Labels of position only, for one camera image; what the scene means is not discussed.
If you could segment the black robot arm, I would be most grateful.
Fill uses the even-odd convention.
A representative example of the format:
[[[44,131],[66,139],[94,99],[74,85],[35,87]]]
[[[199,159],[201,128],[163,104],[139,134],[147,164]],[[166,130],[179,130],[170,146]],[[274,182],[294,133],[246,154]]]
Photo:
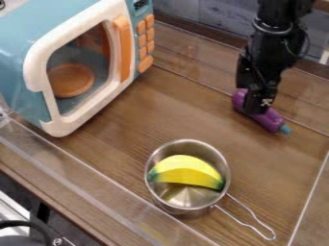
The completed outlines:
[[[246,90],[244,111],[265,114],[277,98],[282,72],[301,59],[309,41],[301,18],[314,0],[258,0],[253,33],[240,54],[236,85]]]

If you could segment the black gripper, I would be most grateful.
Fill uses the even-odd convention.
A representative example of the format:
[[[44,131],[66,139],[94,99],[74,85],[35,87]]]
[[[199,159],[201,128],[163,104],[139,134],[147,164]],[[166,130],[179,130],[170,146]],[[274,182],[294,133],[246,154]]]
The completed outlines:
[[[236,87],[248,88],[244,109],[248,114],[264,114],[273,106],[282,71],[302,57],[308,40],[305,32],[274,36],[254,32],[237,64]]]

